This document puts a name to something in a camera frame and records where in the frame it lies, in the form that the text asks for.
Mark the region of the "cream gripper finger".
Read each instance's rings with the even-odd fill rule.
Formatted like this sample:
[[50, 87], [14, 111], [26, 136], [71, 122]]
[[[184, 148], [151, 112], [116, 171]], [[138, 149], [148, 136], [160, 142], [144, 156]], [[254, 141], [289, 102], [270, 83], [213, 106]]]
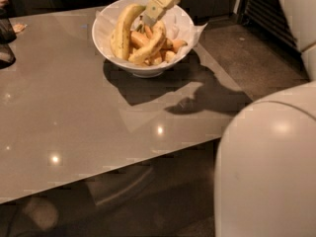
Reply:
[[167, 10], [177, 5], [180, 0], [148, 0], [143, 14], [143, 22], [153, 26], [160, 20]]

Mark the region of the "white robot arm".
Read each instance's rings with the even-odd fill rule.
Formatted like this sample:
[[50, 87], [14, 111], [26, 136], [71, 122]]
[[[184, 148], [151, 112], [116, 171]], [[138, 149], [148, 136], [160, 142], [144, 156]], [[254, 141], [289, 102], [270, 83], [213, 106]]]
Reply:
[[235, 0], [257, 41], [218, 54], [252, 99], [214, 160], [214, 237], [316, 237], [316, 0]]

